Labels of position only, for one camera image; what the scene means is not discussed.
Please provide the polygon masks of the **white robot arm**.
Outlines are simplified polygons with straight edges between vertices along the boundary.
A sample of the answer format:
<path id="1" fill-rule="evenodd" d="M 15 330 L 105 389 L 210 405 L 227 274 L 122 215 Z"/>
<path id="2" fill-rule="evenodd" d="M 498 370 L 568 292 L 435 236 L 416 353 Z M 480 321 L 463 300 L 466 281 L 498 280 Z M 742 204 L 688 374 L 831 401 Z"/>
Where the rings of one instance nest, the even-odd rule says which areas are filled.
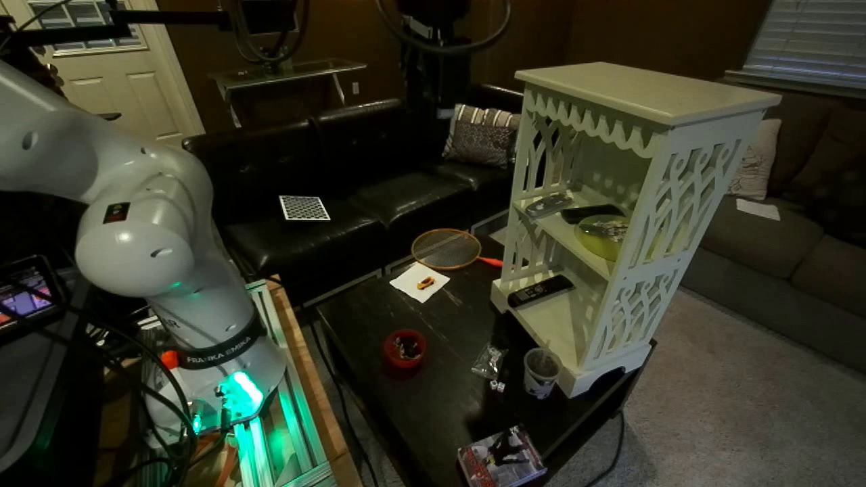
<path id="1" fill-rule="evenodd" d="M 227 422 L 260 416 L 283 354 L 221 244 L 214 183 L 195 154 L 0 66 L 0 190 L 84 206 L 75 267 L 102 292 L 145 300 L 167 327 L 182 358 L 162 388 L 171 401 Z"/>

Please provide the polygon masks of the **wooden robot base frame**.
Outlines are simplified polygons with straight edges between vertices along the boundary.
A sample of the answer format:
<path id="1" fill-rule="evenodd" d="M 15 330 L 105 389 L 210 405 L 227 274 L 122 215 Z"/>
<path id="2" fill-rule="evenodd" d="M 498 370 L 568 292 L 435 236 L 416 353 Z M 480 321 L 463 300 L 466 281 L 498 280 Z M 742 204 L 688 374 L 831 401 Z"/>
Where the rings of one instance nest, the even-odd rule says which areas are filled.
<path id="1" fill-rule="evenodd" d="M 260 280 L 250 285 L 250 296 L 283 353 L 287 370 L 263 413 L 231 432 L 237 487 L 362 487 L 283 288 Z"/>

